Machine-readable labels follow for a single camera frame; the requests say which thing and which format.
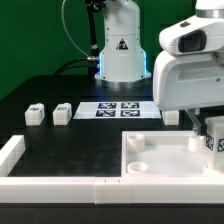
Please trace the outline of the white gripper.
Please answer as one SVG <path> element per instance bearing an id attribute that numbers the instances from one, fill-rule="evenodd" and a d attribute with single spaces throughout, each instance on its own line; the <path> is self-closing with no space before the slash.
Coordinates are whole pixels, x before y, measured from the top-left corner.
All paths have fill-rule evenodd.
<path id="1" fill-rule="evenodd" d="M 186 110 L 200 135 L 194 109 L 224 105 L 224 19 L 192 16 L 161 31 L 159 42 L 154 102 L 162 111 Z"/>

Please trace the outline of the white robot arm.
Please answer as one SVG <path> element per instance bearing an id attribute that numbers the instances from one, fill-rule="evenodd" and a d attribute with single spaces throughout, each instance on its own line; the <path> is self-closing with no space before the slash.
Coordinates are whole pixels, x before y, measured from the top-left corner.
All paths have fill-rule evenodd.
<path id="1" fill-rule="evenodd" d="M 184 110 L 201 132 L 196 111 L 224 105 L 224 0 L 197 0 L 194 16 L 159 34 L 162 52 L 148 72 L 140 44 L 140 11 L 132 0 L 104 0 L 105 47 L 98 84 L 133 88 L 153 81 L 153 99 L 165 111 Z"/>

